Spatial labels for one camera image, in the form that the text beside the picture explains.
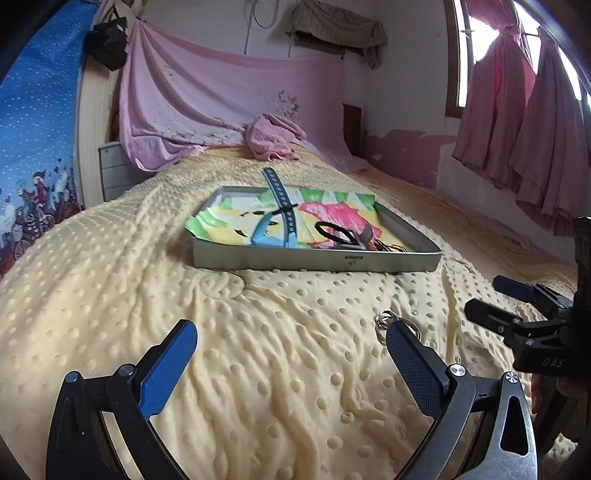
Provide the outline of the person's right hand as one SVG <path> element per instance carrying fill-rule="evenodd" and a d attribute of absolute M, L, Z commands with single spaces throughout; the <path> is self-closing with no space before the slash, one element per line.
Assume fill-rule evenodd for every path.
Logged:
<path fill-rule="evenodd" d="M 587 401 L 590 387 L 588 379 L 553 378 L 533 374 L 531 380 L 532 414 L 548 413 L 553 404 L 561 405 L 567 399 Z"/>

